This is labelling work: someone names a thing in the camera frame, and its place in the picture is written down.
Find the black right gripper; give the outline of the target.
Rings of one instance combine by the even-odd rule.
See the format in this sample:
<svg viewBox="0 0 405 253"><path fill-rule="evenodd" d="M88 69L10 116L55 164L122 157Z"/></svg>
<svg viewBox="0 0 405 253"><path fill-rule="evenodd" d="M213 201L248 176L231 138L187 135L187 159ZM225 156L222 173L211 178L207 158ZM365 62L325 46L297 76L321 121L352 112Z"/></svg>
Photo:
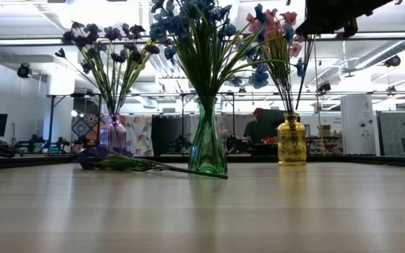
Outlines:
<svg viewBox="0 0 405 253"><path fill-rule="evenodd" d="M370 15L393 0L306 0L306 19L295 30L298 35L334 33L343 29L343 37L358 32L356 19Z"/></svg>

